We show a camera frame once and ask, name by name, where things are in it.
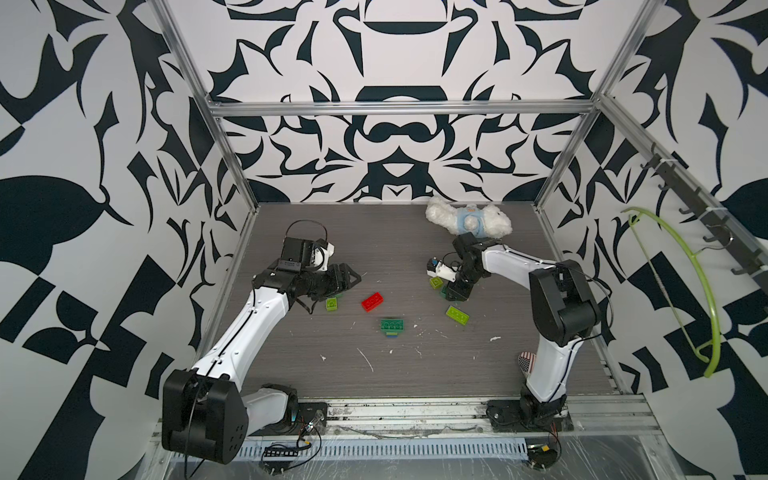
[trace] hook rack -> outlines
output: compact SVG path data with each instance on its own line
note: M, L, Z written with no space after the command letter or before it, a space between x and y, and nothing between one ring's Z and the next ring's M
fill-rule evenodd
M655 147L652 145L654 155L642 168L653 168L664 181L659 189L672 190L686 205L686 208L680 208L680 213L693 214L710 231L712 236L704 237L704 241L722 245L721 248L704 247L702 250L726 250L740 266L731 269L731 273L749 274L760 289L768 293L768 252L677 161L662 160Z

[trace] white debris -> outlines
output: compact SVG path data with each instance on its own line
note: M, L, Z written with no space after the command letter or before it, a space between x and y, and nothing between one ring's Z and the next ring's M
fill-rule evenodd
M360 355L362 355L364 359L366 359L368 366L371 367L371 372L373 372L373 365L371 365L371 362L368 361L368 357L366 356L366 354L363 353L361 349L357 349L357 351L360 352Z

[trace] metal rail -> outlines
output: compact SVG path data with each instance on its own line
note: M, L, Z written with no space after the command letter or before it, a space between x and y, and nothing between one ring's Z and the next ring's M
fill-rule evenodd
M214 117L284 115L569 114L590 111L590 100L336 101L209 103Z

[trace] red lego brick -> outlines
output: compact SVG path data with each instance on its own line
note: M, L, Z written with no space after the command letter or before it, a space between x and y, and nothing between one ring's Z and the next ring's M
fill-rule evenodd
M382 303L384 303L384 299L382 298L382 294L379 292L374 293L361 302L362 307L366 310L366 312L370 312Z

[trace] metal grate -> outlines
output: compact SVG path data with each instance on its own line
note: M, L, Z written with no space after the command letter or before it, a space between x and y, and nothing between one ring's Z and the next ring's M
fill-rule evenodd
M233 462L256 461L261 459L264 447L273 440L246 440ZM315 449L305 450L298 457L286 460L309 458ZM525 460L528 457L525 439L360 439L323 441L323 447L315 460L418 460L420 458L506 458ZM174 453L173 460L184 456Z

